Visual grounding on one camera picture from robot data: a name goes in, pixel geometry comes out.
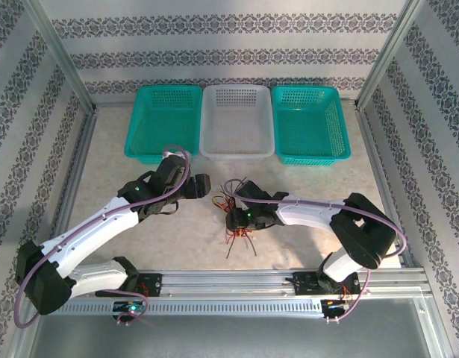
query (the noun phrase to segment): mesh basket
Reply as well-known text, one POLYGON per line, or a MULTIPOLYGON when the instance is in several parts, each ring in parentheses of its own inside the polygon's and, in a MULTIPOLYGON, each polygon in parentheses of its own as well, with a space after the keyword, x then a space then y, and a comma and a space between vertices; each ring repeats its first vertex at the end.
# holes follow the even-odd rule
POLYGON ((261 160, 274 153, 271 98, 264 86, 209 86, 199 149, 212 160, 261 160))
POLYGON ((350 157, 339 93, 332 87, 277 86, 272 90, 275 151, 294 166, 330 166, 350 157))
POLYGON ((201 102, 198 86, 141 87, 134 102, 125 155, 143 164, 159 164, 161 152, 169 144, 197 155, 201 102))

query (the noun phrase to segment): metal bracket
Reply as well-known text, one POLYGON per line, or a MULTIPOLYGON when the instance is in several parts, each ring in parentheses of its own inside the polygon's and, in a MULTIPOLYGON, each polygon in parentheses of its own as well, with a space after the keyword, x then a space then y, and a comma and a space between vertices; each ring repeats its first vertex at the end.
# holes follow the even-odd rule
POLYGON ((137 281, 137 293, 146 297, 160 297, 162 280, 162 274, 140 274, 137 281))
POLYGON ((286 278, 286 281, 293 283, 294 294, 296 296, 314 296, 314 295, 344 295, 345 287, 351 294, 360 294, 360 282, 358 275, 354 272, 347 276, 347 278, 332 292, 327 292, 319 286, 316 272, 297 271, 293 272, 292 278, 286 278))

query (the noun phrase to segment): glass panel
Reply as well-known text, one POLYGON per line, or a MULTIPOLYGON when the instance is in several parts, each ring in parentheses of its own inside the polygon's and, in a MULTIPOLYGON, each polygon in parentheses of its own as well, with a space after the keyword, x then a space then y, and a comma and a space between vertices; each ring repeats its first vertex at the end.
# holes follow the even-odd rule
POLYGON ((130 327, 103 316, 40 319, 31 357, 428 357, 412 299, 364 300, 322 319, 158 316, 130 327))

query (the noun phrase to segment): white robotic arm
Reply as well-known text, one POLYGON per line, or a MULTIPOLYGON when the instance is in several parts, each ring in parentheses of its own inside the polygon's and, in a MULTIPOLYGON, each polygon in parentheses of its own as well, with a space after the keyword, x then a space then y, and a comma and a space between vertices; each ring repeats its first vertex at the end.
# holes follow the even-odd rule
MULTIPOLYGON (((303 198, 298 198, 294 195, 288 195, 278 205, 276 215, 279 217, 284 225, 304 225, 308 227, 317 227, 332 231, 330 226, 332 216, 338 214, 340 209, 334 207, 316 207, 307 204, 294 204, 296 201, 303 201, 303 198)), ((340 204, 344 205, 343 199, 325 201, 327 204, 340 204)), ((347 254, 344 247, 334 252, 325 262, 323 272, 336 282, 342 282, 347 276, 362 268, 362 265, 356 263, 347 254)))
POLYGON ((98 265, 79 264, 119 233, 150 215, 161 213, 165 205, 176 204, 178 209, 179 199, 206 196, 210 191, 210 178, 206 174, 190 177, 188 172, 185 182, 179 186, 184 178, 185 165, 185 160, 178 155, 169 155, 163 159, 156 172, 147 172, 137 180, 126 183, 116 197, 77 227, 40 246, 29 241, 20 247, 16 267, 16 281, 19 285, 43 257, 54 248, 57 249, 35 271, 25 287, 25 294, 39 314, 54 312, 70 298, 89 292, 135 289, 138 271, 124 257, 115 257, 108 263, 98 265), (174 192, 170 196, 157 200, 171 190, 174 192), (150 203, 138 205, 142 201, 150 203))
POLYGON ((389 219, 361 194, 352 193, 347 199, 314 204, 312 200, 286 192, 271 196, 250 180, 242 183, 235 194, 246 209, 236 207, 228 213, 226 227, 229 230, 261 230, 278 224, 318 227, 334 233, 342 248, 330 254, 318 271, 319 280, 324 280, 328 289, 337 287, 362 267, 376 269, 396 238, 393 229, 372 217, 389 219), (349 209, 362 210, 371 217, 349 209))
POLYGON ((102 216, 117 207, 122 207, 127 204, 129 203, 124 198, 114 197, 105 207, 78 226, 60 236, 45 241, 40 245, 42 254, 46 255, 55 246, 59 247, 57 253, 52 256, 51 261, 57 266, 57 272, 61 277, 69 276, 85 257, 96 251, 100 246, 110 241, 119 233, 138 224, 138 212, 126 209, 111 214, 107 216, 106 219, 97 222, 79 233, 65 246, 59 246, 60 242, 95 217, 102 216))

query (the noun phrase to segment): wallpaper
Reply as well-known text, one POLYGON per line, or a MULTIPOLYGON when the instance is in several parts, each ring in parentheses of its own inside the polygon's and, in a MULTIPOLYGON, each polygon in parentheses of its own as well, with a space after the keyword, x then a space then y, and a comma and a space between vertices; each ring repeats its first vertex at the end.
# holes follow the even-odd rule
POLYGON ((459 0, 424 3, 363 111, 459 357, 459 0))
POLYGON ((405 0, 42 3, 102 103, 145 84, 316 84, 355 98, 405 0))
POLYGON ((85 115, 20 1, 0 1, 0 357, 13 325, 16 252, 51 235, 85 115))

